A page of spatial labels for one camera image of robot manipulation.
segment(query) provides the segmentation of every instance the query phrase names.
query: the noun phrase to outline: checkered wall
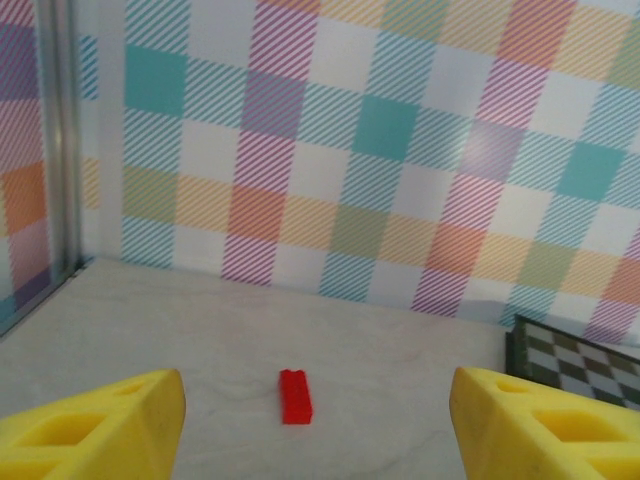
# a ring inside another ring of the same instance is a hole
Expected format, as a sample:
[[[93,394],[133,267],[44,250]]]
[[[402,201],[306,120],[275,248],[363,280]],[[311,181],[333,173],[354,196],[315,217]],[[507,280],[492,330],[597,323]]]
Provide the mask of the checkered wall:
[[[88,243],[636,342],[637,3],[97,2],[81,22]]]
[[[0,335],[52,278],[34,23],[29,0],[0,0]]]

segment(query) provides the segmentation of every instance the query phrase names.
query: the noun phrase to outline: white floor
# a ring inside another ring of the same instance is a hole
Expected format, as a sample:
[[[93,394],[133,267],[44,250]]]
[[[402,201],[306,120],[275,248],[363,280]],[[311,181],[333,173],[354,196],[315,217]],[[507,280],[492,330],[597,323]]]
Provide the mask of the white floor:
[[[463,479],[454,369],[502,371],[498,327],[99,260],[0,346],[0,416],[149,370],[183,375],[176,479]],[[313,424],[280,423],[307,371]]]

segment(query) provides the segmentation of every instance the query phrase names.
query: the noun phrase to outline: checkered board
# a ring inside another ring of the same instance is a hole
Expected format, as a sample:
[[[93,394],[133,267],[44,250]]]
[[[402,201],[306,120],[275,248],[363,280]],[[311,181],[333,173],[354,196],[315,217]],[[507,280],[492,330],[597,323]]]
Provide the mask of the checkered board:
[[[516,316],[507,373],[640,411],[640,361]]]

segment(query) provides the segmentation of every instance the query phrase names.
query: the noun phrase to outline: red lego brick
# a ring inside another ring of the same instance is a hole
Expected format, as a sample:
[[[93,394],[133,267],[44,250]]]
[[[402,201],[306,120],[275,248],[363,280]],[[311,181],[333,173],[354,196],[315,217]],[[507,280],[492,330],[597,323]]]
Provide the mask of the red lego brick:
[[[313,406],[304,370],[280,372],[280,398],[283,424],[309,425],[311,423]]]

